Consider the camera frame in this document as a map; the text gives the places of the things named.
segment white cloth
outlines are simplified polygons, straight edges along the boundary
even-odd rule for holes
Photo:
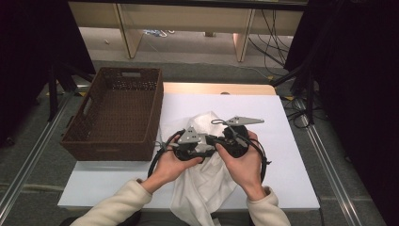
[[[185,128],[193,126],[198,134],[222,136],[224,126],[211,124],[212,120],[217,119],[214,112],[206,112],[188,120]],[[163,136],[173,125],[164,125],[164,127],[163,130],[161,125]],[[217,225],[212,220],[211,213],[220,207],[236,186],[223,160],[218,153],[214,153],[202,164],[187,169],[175,181],[170,210],[176,217],[192,226]]]

